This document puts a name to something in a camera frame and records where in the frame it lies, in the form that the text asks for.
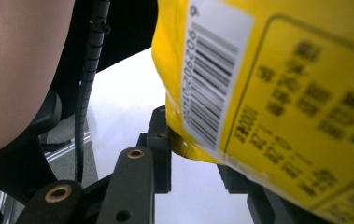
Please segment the white table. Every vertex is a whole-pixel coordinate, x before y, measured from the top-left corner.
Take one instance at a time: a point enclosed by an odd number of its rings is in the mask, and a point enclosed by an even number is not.
[[[113,172],[122,150],[135,146],[164,99],[150,49],[97,74],[87,121],[99,178]],[[230,195],[216,165],[172,156],[172,191],[155,196],[156,223],[253,223],[247,196]]]

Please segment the bare skin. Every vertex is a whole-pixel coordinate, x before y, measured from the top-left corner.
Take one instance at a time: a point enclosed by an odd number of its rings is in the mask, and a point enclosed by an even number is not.
[[[0,148],[32,121],[54,77],[74,0],[0,0]]]

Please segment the black cable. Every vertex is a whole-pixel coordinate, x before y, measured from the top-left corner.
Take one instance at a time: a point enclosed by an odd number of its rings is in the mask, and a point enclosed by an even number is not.
[[[101,55],[104,34],[110,32],[110,28],[106,24],[109,5],[110,0],[94,0],[92,8],[90,33],[75,113],[75,180],[77,182],[81,182],[83,179],[84,123],[86,121],[90,94],[92,93],[92,84]]]

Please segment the gray floor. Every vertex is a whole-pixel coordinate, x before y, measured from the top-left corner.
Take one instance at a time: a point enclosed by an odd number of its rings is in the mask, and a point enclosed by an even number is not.
[[[48,133],[48,143],[60,143],[74,137],[74,117],[62,120],[59,125]],[[75,155],[74,151],[68,152],[61,158],[50,162],[50,167],[58,179],[74,179]],[[85,145],[84,173],[82,186],[87,187],[98,180],[92,154],[92,144]],[[16,206],[15,218],[22,211],[23,206]]]

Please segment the yellow bag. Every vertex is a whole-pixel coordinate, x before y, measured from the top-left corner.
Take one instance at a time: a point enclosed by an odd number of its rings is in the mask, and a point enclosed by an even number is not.
[[[159,0],[173,150],[354,223],[354,0]]]

